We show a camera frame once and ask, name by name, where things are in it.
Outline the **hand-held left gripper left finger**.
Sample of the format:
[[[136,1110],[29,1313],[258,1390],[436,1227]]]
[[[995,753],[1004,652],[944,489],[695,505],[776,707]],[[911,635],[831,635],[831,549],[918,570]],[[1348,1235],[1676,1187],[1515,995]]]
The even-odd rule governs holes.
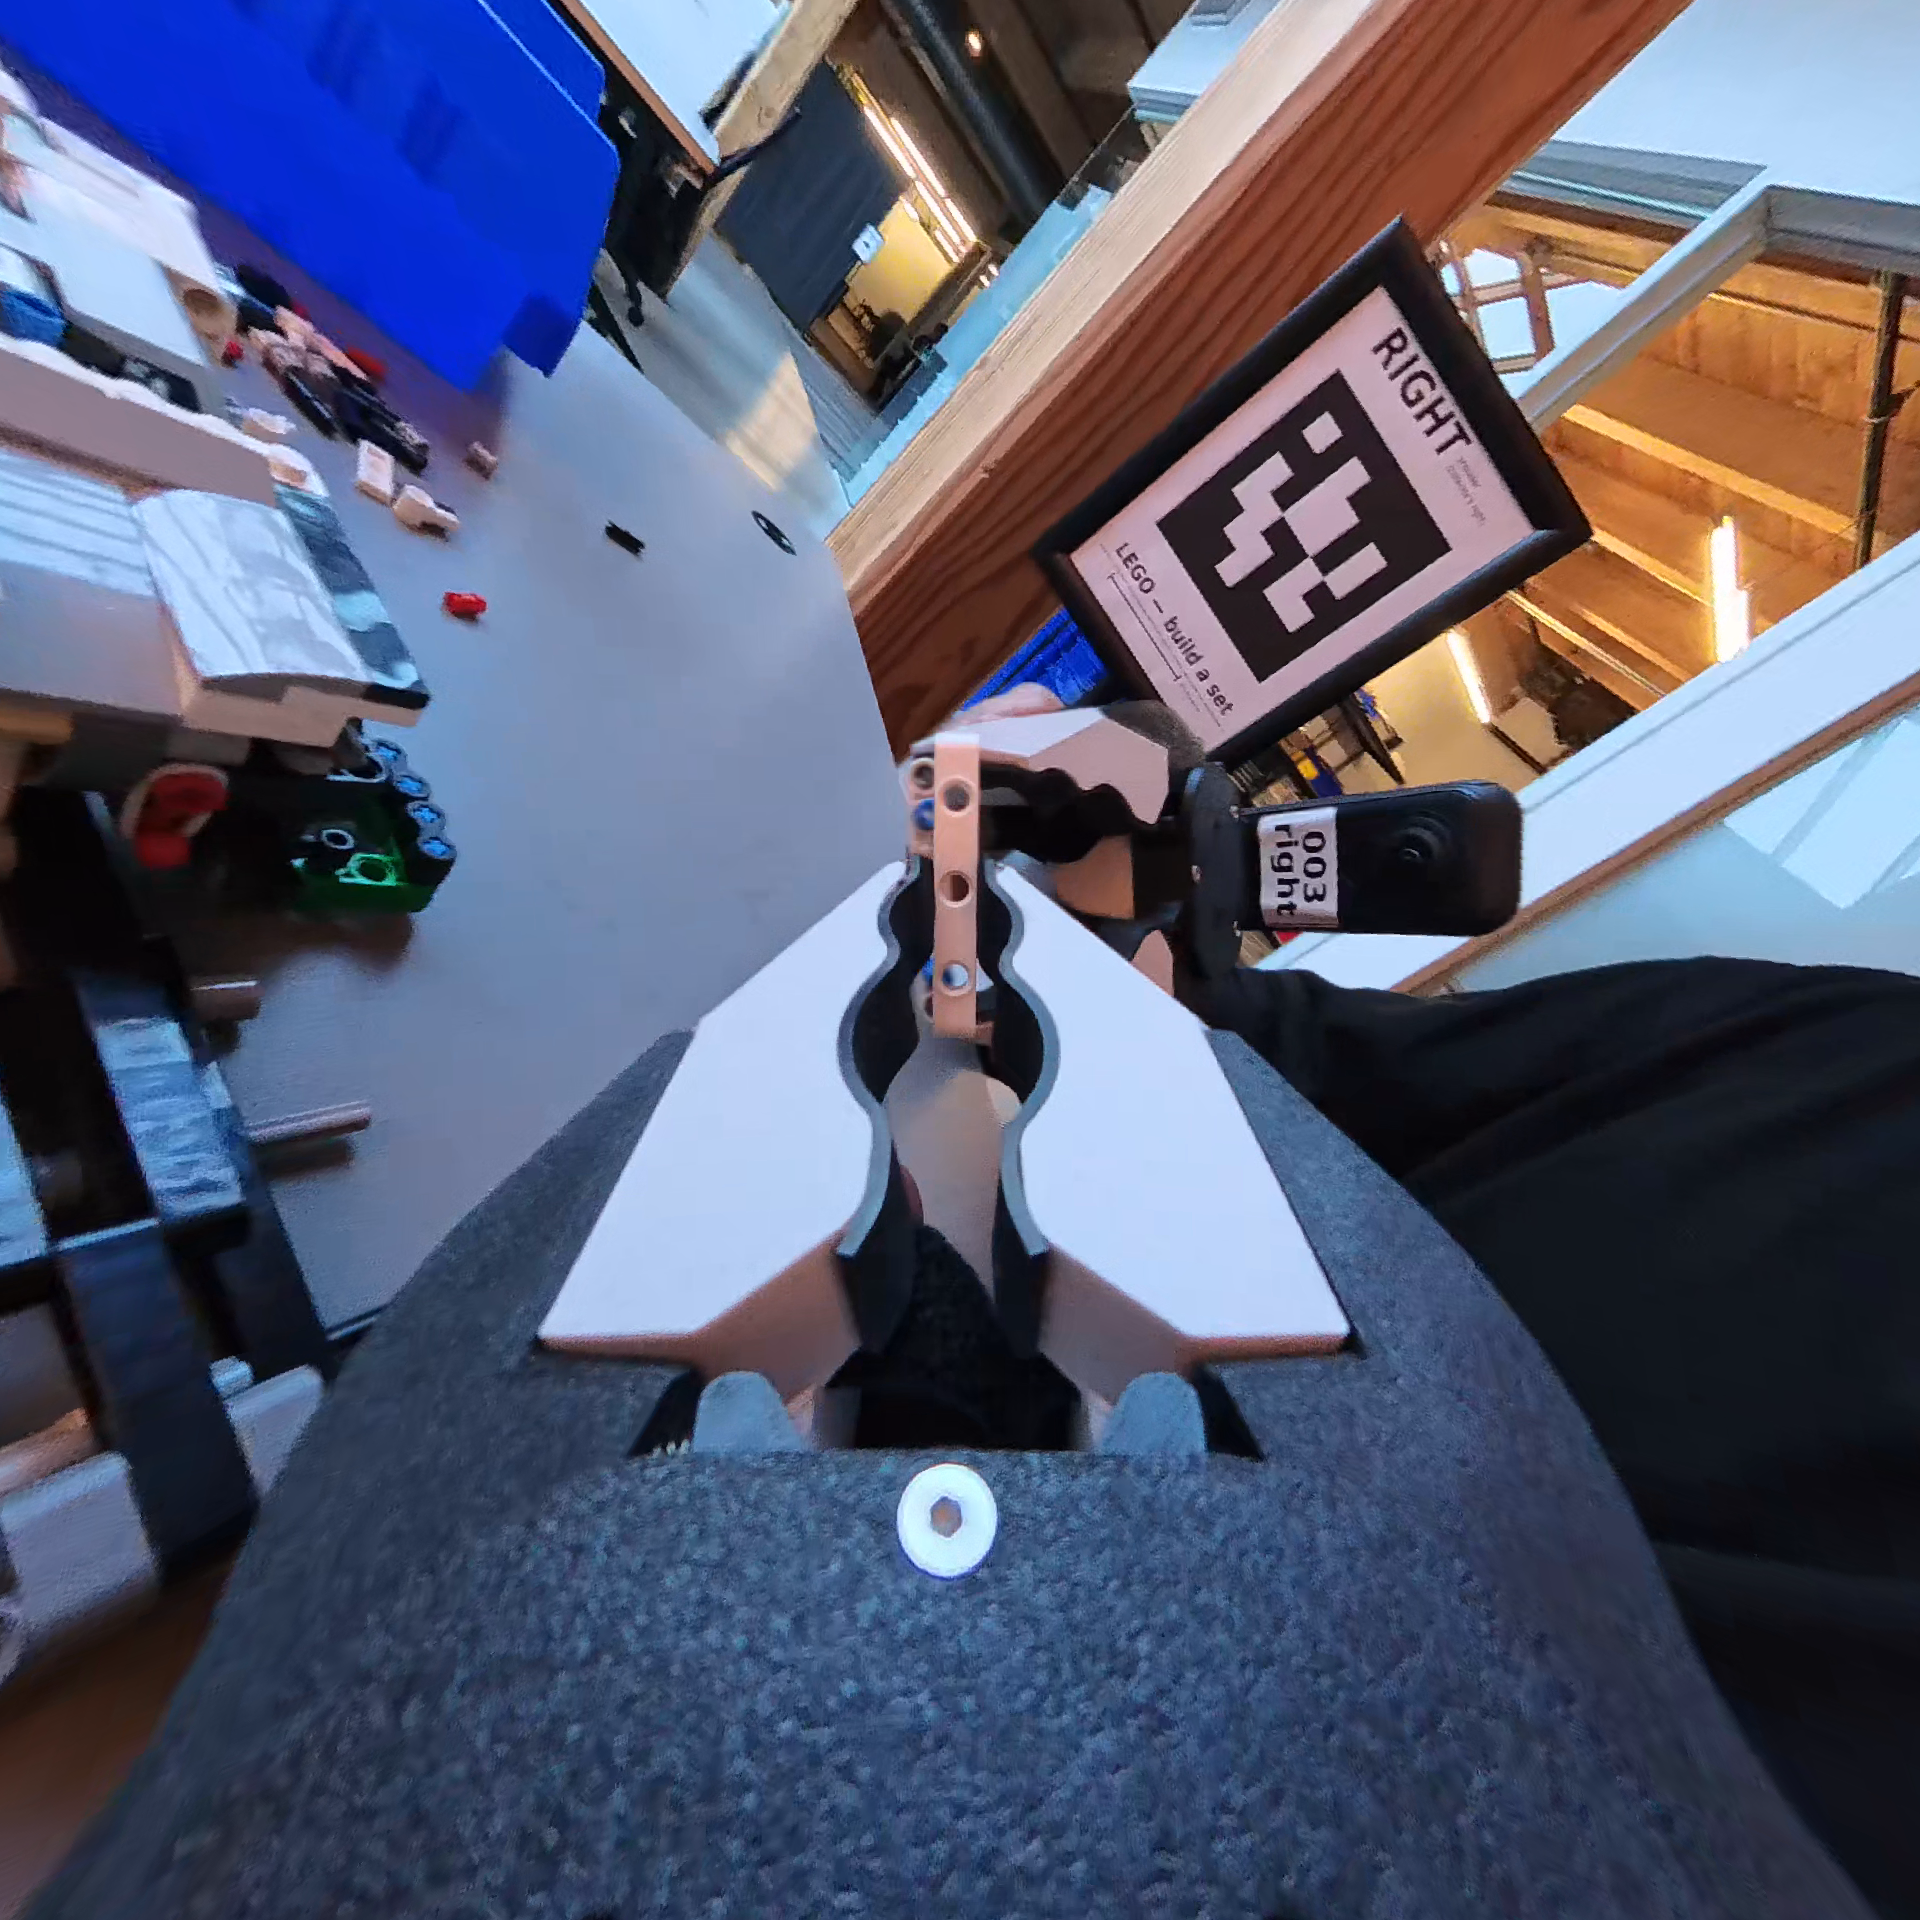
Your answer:
[[[781,1396],[882,1352],[911,1299],[915,1220],[882,1092],[918,1046],[879,1006],[878,1085],[854,1032],[895,987],[906,862],[886,862],[711,1009],[589,1227],[539,1343],[718,1373]]]

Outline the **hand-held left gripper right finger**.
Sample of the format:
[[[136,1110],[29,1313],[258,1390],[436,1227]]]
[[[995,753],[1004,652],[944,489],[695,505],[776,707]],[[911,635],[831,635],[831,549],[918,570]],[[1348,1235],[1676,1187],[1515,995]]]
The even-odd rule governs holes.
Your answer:
[[[988,862],[1004,1122],[995,1305],[1015,1349],[1115,1402],[1146,1373],[1325,1357],[1352,1323],[1208,1029]]]

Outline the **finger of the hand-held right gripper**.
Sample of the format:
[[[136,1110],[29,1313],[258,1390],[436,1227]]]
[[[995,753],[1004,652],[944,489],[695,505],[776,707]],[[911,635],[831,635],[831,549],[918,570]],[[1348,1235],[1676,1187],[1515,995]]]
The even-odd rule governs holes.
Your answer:
[[[1168,833],[1109,833],[1066,862],[1015,849],[995,859],[1081,919],[1159,919],[1182,906],[1182,843]]]
[[[962,712],[935,750],[968,736],[974,772],[935,760],[935,817],[976,802],[995,829],[1158,829],[1168,749],[1105,707]]]

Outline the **white lego beam blue pins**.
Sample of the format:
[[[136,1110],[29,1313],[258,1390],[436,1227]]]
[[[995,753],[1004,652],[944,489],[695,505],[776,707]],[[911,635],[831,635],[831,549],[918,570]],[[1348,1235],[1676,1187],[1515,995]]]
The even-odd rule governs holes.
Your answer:
[[[992,1037],[992,980],[981,969],[981,732],[946,727],[904,769],[906,852],[932,885],[925,1010],[944,1039]]]

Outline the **person's right forearm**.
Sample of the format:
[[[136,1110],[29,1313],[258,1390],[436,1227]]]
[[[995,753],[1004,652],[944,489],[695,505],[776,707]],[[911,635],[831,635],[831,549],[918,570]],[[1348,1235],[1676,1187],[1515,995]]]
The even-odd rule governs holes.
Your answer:
[[[1198,990],[1479,1265],[1719,1695],[1916,1915],[1916,976],[1746,956],[1405,996]]]

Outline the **green black lego wheel assembly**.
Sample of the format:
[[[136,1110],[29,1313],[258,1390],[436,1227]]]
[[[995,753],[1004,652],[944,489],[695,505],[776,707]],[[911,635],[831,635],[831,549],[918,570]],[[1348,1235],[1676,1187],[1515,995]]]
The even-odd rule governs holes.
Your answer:
[[[415,916],[456,856],[446,807],[394,740],[351,723],[329,772],[298,780],[286,902],[301,915]]]

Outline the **black white lego technic model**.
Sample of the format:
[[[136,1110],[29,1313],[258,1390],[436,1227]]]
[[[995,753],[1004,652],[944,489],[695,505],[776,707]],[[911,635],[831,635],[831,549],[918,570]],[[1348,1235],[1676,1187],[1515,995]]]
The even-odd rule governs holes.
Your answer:
[[[2,1679],[249,1530],[336,1367],[182,923],[286,902],[298,780],[425,687],[318,472],[2,339]]]

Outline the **pile of loose lego pieces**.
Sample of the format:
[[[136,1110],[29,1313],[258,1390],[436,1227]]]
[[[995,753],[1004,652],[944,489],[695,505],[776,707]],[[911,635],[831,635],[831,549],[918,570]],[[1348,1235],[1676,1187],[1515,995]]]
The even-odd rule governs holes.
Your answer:
[[[322,436],[368,443],[409,477],[428,469],[428,439],[386,399],[379,360],[326,336],[292,292],[252,263],[216,265],[215,289],[234,309],[219,343],[226,365],[254,360]]]

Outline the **blue plastic bin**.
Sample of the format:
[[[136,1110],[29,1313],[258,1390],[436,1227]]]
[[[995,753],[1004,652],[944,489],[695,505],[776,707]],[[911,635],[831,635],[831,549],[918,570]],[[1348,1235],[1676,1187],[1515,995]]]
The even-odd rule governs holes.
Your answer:
[[[559,367],[618,153],[551,3],[6,3],[2,40],[451,385]]]

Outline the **white cardboard box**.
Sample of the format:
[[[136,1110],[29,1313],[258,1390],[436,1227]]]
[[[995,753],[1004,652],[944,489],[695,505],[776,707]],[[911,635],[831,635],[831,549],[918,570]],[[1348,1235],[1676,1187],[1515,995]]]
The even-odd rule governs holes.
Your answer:
[[[236,316],[198,207],[49,120],[2,73],[2,250],[32,263],[84,339],[219,389]]]

